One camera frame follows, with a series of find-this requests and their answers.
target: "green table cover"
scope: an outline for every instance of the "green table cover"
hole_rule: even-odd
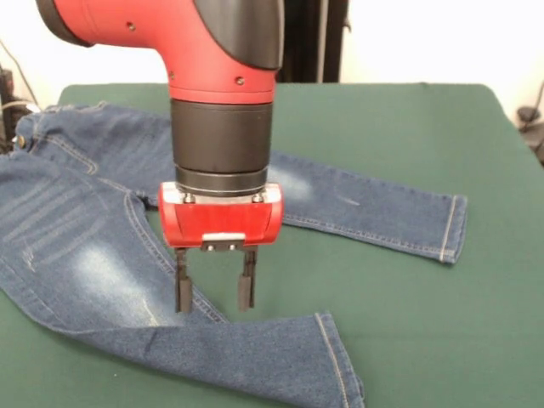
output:
[[[75,85],[59,102],[100,100],[169,109],[161,84]],[[331,311],[369,408],[544,406],[544,172],[488,88],[281,84],[273,147],[466,195],[464,249],[458,264],[444,266],[284,227],[261,250],[257,308],[246,314],[236,311],[241,255],[191,255],[196,284],[221,311],[232,320]],[[156,214],[149,219],[160,233]],[[75,343],[0,293],[0,406],[281,405]]]

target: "screw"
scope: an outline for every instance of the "screw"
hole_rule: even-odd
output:
[[[184,203],[191,204],[193,202],[195,202],[195,197],[191,193],[185,194]]]

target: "pant cuff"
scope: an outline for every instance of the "pant cuff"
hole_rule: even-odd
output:
[[[343,346],[340,334],[331,314],[315,314],[321,335],[329,350],[333,369],[338,379],[342,408],[365,408],[363,382],[355,375],[354,368]]]

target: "red gripper housing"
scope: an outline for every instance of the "red gripper housing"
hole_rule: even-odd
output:
[[[158,205],[164,239],[173,248],[202,247],[206,235],[243,235],[245,247],[272,244],[280,233],[280,187],[263,202],[184,202],[174,183],[162,183]]]

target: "blue denim jeans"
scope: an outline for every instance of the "blue denim jeans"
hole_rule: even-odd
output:
[[[145,210],[173,179],[169,122],[114,105],[53,107],[0,156],[0,287],[31,319],[161,371],[302,407],[363,407],[328,313],[230,323],[195,288],[174,313],[174,261]],[[290,225],[454,263],[466,199],[275,152]],[[327,196],[320,205],[312,197]]]
[[[174,180],[169,117],[101,103],[53,106],[26,116],[25,151],[107,179],[156,205]],[[461,254],[467,198],[435,194],[273,151],[269,181],[286,198],[284,224],[454,264]]]

